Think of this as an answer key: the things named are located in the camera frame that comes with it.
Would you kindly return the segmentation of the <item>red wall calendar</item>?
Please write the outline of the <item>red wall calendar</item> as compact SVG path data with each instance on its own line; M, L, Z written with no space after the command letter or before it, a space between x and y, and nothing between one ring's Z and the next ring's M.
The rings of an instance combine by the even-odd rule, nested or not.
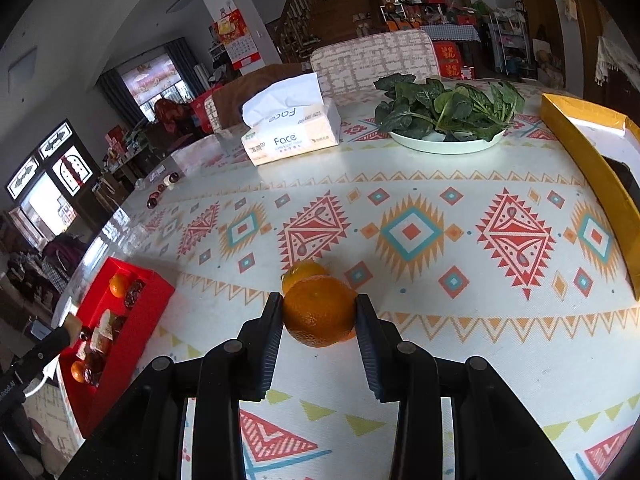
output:
M239 9L224 14L215 22L215 30L235 70L244 70L262 59Z

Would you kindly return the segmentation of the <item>small white cake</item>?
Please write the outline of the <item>small white cake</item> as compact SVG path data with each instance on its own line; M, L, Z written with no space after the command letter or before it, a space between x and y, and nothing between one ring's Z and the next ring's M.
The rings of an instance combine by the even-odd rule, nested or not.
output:
M70 344L73 344L80 335L82 322L76 315L67 313L62 323L62 327L66 330L67 335L70 336Z

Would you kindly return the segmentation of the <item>orange mandarin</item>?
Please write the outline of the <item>orange mandarin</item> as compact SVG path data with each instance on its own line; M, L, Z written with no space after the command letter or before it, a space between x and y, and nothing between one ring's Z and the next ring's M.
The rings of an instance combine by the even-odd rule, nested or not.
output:
M86 363L81 360L76 360L75 362L73 362L72 366L70 367L70 374L72 374L72 377L76 380L76 382L84 384L88 377Z
M126 274L114 274L108 282L108 288L116 298L124 298L128 292L129 281Z
M329 347L352 332L357 296L354 290L332 276L305 278L284 295L284 326L305 346Z

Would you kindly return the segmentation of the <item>dark red jujube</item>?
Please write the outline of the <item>dark red jujube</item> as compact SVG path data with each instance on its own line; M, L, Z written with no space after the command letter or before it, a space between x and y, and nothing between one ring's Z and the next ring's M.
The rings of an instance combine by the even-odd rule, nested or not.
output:
M85 382L90 386L96 387L97 385L99 385L104 372L104 368L106 364L106 356L101 351L89 350L86 353L84 363L85 363L85 371L84 371Z
M124 298L124 305L127 310L131 310L134 307L144 288L145 282L141 280L135 280L131 284Z

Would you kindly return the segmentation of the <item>white tissue box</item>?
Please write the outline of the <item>white tissue box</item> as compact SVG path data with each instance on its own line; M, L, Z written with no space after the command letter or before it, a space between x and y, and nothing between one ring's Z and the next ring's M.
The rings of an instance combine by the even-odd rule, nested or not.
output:
M318 75L306 73L270 84L242 106L250 130L241 138L253 165L262 166L341 141L335 102L322 96Z

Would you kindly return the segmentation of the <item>red tray box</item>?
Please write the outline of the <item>red tray box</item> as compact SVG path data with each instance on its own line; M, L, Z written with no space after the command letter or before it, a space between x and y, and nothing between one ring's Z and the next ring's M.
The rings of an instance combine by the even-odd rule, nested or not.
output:
M131 310L125 308L125 297L114 297L108 288L108 282L117 273L128 276L129 287L135 280L145 282L145 288ZM108 257L103 263L77 313L87 335L65 349L58 361L58 379L81 437L90 436L129 386L134 368L174 291L174 286L152 270L113 257ZM104 372L96 387L86 382L80 384L70 374L70 367L76 360L85 359L90 350L91 334L105 309L116 314L117 320Z

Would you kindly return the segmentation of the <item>patterned tablecloth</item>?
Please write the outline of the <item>patterned tablecloth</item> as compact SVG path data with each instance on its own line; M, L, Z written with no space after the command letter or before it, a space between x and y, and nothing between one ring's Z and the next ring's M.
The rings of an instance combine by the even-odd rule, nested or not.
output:
M96 237L55 314L107 258L174 286L134 368L193 360L317 261L425 350L482 356L578 479L613 472L639 417L639 304L591 182L540 114L542 92L492 148L421 153L376 128L373 90L336 100L334 148L256 167L238 141L192 159L158 204L134 191Z

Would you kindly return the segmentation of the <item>white patterned chair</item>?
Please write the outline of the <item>white patterned chair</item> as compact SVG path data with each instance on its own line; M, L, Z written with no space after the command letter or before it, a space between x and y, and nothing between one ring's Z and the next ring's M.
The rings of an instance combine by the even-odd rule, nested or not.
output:
M420 28L330 44L311 53L310 66L324 96L373 89L376 80L396 73L440 77L434 44Z

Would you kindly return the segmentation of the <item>gold box lid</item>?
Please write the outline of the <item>gold box lid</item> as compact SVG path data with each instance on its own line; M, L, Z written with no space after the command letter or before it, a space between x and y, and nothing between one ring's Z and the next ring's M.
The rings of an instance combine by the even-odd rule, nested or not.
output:
M614 235L635 295L639 293L639 203L610 166L639 177L639 127L626 115L560 94L541 96L540 117L570 154L596 194Z

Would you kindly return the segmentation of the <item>yellowish mandarin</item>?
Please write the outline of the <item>yellowish mandarin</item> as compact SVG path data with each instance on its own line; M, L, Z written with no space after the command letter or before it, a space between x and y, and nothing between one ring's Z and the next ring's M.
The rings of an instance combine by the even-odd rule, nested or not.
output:
M298 282L318 275L329 275L324 266L314 260L304 260L295 263L281 276L282 294L286 295Z

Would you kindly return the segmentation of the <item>white plate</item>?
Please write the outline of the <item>white plate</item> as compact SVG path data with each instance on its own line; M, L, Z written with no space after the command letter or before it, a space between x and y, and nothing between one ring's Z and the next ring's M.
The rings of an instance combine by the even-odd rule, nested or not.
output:
M504 130L497 133L490 141L473 139L471 133L456 133L449 141L443 133L431 132L425 139L413 139L396 132L390 137L398 144L410 150L436 155L466 155L488 150L496 146L504 137Z

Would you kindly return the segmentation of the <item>green leafy vegetables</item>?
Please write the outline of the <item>green leafy vegetables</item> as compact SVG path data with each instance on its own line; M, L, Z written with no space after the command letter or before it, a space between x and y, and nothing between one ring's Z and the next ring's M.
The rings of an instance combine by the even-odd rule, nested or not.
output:
M378 128L416 140L441 134L446 142L490 142L525 105L509 81L492 82L484 92L462 82L447 88L438 79L418 84L413 75L393 74L374 86L386 96L374 112Z

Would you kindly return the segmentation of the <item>large white puffed cake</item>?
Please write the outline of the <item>large white puffed cake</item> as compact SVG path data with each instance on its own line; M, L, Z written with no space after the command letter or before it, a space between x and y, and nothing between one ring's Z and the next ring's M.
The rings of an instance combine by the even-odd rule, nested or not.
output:
M113 326L116 320L117 315L110 309L105 309L100 317L98 326L96 326L96 330L101 336L109 340L114 340Z

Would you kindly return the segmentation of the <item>brown chair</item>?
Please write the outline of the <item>brown chair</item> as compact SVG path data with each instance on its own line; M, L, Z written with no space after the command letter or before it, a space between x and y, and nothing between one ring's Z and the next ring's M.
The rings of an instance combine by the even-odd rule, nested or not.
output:
M301 75L306 68L300 63L271 64L196 98L192 107L206 133L221 131L242 124L242 106L280 80Z

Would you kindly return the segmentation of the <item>small dark objects on table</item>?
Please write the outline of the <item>small dark objects on table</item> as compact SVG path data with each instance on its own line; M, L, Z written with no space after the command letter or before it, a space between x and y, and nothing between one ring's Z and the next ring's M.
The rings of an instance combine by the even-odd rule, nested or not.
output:
M156 189L149 195L148 200L146 201L146 208L154 209L162 197L163 192L171 190L179 180L180 174L178 174L177 171L163 177L163 180L160 181Z

